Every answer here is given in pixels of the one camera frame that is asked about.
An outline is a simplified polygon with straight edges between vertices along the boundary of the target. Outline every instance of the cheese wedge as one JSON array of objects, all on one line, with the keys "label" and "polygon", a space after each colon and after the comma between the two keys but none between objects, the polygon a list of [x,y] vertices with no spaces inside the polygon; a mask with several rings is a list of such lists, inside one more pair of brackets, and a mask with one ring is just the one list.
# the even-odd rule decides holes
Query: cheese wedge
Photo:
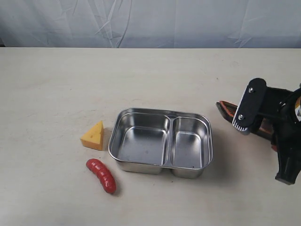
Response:
[{"label": "cheese wedge", "polygon": [[103,149],[103,121],[98,122],[80,140],[83,146],[101,151]]}]

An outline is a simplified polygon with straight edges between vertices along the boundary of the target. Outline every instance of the white table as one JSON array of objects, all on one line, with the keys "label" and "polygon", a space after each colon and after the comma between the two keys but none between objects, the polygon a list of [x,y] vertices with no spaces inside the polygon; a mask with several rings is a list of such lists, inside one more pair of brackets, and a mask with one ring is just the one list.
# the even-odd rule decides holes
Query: white table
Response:
[{"label": "white table", "polygon": [[[240,135],[215,106],[237,104],[254,77],[295,90],[300,73],[299,49],[0,48],[0,225],[300,225],[301,177],[276,181],[269,142]],[[133,106],[210,120],[214,161],[200,178],[124,172],[81,145],[103,120],[107,146]],[[103,191],[89,158],[112,170],[118,195]]]}]

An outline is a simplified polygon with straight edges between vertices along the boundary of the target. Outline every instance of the red sausage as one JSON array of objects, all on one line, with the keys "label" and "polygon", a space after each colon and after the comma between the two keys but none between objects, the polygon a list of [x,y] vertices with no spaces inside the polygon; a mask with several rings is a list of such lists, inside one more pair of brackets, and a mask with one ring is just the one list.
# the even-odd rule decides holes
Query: red sausage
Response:
[{"label": "red sausage", "polygon": [[116,191],[116,182],[108,168],[98,159],[89,159],[86,166],[91,170],[100,180],[103,189],[110,194]]}]

